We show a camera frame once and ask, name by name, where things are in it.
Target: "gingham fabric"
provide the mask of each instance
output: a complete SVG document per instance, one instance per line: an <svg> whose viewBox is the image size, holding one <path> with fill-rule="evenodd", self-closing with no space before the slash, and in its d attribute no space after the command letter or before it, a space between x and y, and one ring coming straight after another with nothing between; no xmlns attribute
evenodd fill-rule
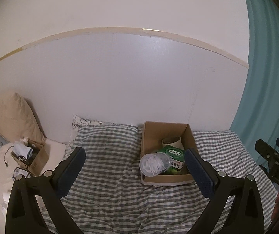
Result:
<svg viewBox="0 0 279 234"><path fill-rule="evenodd" d="M277 192L233 131L193 135L201 157L229 176L252 174L260 191L265 229L270 224ZM86 162L70 192L61 201L83 233L185 234L208 203L195 183L176 187L145 186L140 182L142 129L127 125L95 125L79 129L71 149L86 151ZM234 197L213 232L219 230ZM46 210L43 217L57 233Z"/></svg>

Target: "silver bolt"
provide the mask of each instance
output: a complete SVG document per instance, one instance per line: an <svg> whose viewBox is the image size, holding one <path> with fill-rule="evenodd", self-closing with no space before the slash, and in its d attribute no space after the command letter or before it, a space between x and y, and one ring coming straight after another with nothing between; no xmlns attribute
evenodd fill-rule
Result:
<svg viewBox="0 0 279 234"><path fill-rule="evenodd" d="M21 180L22 178L23 178L22 174L18 174L15 179L16 180Z"/></svg>
<svg viewBox="0 0 279 234"><path fill-rule="evenodd" d="M226 177L227 173L224 171L219 171L218 175L220 175L221 177Z"/></svg>
<svg viewBox="0 0 279 234"><path fill-rule="evenodd" d="M253 181L253 180L254 180L254 177L253 177L251 174L249 174L249 175L247 176L247 179Z"/></svg>
<svg viewBox="0 0 279 234"><path fill-rule="evenodd" d="M52 173L53 173L52 171L48 170L44 173L44 176L45 177L50 177L52 175Z"/></svg>

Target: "blue gripper pad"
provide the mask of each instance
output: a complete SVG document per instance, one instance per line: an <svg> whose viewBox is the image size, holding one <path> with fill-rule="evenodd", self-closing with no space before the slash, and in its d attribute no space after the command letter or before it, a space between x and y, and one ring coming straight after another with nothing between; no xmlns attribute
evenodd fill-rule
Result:
<svg viewBox="0 0 279 234"><path fill-rule="evenodd" d="M215 194L215 185L218 178L214 175L214 168L210 163L205 162L195 149L187 149L185 152L185 164L196 181L202 195L212 199Z"/></svg>
<svg viewBox="0 0 279 234"><path fill-rule="evenodd" d="M55 168L52 182L58 198L65 197L69 193L85 164L85 158L85 150L81 147L76 147L70 156L61 161Z"/></svg>

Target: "teal curtain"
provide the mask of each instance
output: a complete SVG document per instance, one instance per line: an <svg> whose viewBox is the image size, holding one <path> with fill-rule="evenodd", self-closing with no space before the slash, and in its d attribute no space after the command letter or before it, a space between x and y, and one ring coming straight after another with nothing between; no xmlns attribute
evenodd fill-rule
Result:
<svg viewBox="0 0 279 234"><path fill-rule="evenodd" d="M232 122L234 130L258 164L258 139L276 148L279 137L279 9L272 0L246 0L250 49L249 71L242 99Z"/></svg>

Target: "green medicine box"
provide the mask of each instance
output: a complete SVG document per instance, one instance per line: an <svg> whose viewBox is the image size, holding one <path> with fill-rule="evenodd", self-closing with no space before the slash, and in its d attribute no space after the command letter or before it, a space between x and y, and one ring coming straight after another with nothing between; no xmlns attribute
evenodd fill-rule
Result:
<svg viewBox="0 0 279 234"><path fill-rule="evenodd" d="M165 153L172 159L170 168L164 174L179 174L185 164L185 152L169 145L160 149L158 152Z"/></svg>

